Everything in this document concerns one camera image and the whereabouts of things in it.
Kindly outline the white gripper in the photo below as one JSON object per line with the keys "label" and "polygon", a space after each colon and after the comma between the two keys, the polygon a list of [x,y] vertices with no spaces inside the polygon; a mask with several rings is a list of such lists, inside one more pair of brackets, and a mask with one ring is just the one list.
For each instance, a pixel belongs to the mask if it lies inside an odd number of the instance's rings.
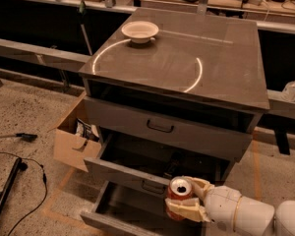
{"label": "white gripper", "polygon": [[169,217],[174,220],[211,222],[222,231],[233,231],[235,210],[242,197],[241,193],[227,186],[214,188],[205,179],[190,176],[185,176],[185,179],[191,183],[194,194],[204,201],[205,207],[198,198],[182,201],[166,198],[166,212]]}

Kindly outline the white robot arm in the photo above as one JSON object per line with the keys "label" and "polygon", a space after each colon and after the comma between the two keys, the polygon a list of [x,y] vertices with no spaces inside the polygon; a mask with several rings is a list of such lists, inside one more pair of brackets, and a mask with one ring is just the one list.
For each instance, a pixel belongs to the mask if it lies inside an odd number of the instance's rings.
{"label": "white robot arm", "polygon": [[275,208],[227,186],[178,176],[169,182],[165,204],[174,220],[211,223],[240,236],[295,236],[295,201]]}

